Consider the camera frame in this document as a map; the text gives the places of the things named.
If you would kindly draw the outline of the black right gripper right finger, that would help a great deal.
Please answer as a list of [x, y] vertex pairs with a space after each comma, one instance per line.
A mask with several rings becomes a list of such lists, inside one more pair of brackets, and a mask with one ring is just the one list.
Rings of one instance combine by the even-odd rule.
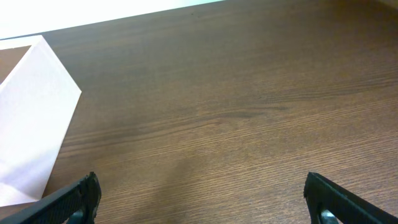
[[397, 217], [316, 172], [308, 173], [303, 196], [312, 224], [397, 224]]

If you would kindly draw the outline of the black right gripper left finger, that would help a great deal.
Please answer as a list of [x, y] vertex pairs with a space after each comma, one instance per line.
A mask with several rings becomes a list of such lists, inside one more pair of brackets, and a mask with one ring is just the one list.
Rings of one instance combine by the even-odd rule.
[[94, 172], [11, 215], [1, 224], [82, 223], [93, 224], [101, 200]]

